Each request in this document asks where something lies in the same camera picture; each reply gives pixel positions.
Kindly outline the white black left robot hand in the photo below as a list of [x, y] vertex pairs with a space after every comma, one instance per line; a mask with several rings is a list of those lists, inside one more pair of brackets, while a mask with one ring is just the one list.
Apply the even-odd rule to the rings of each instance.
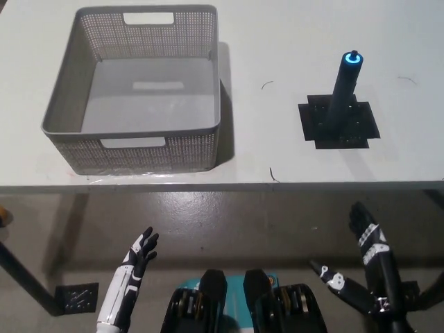
[[157, 255], [159, 234], [148, 227], [117, 267], [99, 312], [96, 332], [127, 332], [148, 263]]

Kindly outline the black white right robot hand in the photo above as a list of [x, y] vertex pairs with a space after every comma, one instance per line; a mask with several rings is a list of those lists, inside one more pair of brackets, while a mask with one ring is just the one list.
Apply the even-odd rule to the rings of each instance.
[[352, 205], [349, 218], [349, 228], [357, 239], [364, 264], [367, 286], [314, 260], [309, 262], [311, 268], [335, 296], [358, 312], [375, 315], [387, 311], [394, 316], [404, 316], [407, 306], [400, 274], [380, 225], [360, 202]]

